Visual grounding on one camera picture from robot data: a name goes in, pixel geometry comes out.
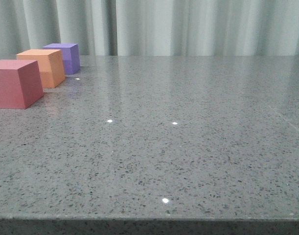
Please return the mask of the red foam cube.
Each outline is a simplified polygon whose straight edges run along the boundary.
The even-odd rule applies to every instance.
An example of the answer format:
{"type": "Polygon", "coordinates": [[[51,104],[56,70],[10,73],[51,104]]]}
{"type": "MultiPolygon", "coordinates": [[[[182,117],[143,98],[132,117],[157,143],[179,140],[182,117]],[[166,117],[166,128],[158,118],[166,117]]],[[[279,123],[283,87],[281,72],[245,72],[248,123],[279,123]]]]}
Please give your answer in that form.
{"type": "Polygon", "coordinates": [[[36,60],[0,60],[1,109],[26,109],[43,96],[36,60]]]}

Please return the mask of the pale green curtain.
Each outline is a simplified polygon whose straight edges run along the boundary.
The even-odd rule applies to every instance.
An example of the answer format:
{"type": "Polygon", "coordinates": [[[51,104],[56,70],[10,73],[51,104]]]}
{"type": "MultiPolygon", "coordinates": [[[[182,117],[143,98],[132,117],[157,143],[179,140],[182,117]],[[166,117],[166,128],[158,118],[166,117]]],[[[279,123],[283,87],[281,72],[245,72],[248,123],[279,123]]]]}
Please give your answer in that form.
{"type": "Polygon", "coordinates": [[[0,54],[299,55],[299,0],[0,0],[0,54]]]}

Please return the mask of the orange foam cube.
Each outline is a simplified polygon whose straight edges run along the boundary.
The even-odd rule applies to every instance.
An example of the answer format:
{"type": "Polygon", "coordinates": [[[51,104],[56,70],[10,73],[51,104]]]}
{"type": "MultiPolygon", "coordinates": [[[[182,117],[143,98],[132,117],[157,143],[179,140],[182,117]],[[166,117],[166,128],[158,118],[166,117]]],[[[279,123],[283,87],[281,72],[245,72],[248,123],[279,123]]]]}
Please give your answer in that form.
{"type": "Polygon", "coordinates": [[[60,49],[29,49],[18,53],[16,58],[37,60],[43,88],[55,88],[66,78],[60,49]]]}

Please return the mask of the purple foam cube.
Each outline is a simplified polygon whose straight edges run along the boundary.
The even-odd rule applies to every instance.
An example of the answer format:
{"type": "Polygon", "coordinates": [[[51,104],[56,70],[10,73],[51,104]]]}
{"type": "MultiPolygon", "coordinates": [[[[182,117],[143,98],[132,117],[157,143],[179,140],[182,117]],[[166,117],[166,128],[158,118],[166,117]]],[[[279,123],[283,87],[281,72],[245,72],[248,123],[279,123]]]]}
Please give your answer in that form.
{"type": "Polygon", "coordinates": [[[43,49],[60,49],[62,51],[65,74],[75,74],[80,70],[80,56],[78,44],[52,43],[43,46],[43,49]]]}

